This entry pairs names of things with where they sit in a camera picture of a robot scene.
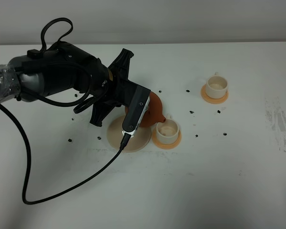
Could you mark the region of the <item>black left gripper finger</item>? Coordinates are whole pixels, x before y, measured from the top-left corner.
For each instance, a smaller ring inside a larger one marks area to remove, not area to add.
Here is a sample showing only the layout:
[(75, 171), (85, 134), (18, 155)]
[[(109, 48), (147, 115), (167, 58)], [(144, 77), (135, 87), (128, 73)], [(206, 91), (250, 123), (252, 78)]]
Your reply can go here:
[(122, 49), (116, 59), (109, 65), (109, 80), (114, 82), (117, 80), (129, 81), (130, 60), (134, 56), (133, 52), (125, 48)]
[(90, 119), (90, 124), (94, 126), (102, 126), (102, 121), (104, 118), (115, 108), (121, 107), (122, 104), (119, 103), (105, 103), (96, 102), (93, 104), (92, 116)]

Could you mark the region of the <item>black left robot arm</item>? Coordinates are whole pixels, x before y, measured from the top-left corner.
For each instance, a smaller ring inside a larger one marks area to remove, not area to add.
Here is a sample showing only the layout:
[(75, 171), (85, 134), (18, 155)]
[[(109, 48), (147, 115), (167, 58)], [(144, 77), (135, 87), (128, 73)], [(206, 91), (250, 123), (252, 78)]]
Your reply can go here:
[(56, 42), (42, 51), (29, 50), (7, 65), (0, 65), (0, 103), (43, 101), (72, 107), (76, 114), (92, 108), (91, 124), (101, 126), (115, 107), (127, 106), (131, 115), (127, 131), (136, 126), (135, 107), (141, 97), (139, 85), (128, 79), (133, 53), (123, 49), (110, 66), (67, 42)]

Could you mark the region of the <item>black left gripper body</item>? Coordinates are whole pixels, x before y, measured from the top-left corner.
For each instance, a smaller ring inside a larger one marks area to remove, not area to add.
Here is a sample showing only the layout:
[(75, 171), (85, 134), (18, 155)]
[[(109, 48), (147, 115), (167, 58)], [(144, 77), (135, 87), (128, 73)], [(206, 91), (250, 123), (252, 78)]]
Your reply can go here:
[[(38, 56), (38, 100), (58, 107), (90, 107), (96, 102), (124, 105), (128, 81), (109, 80), (108, 67), (99, 58), (67, 43), (57, 42)], [(68, 103), (48, 98), (68, 89), (83, 96)]]

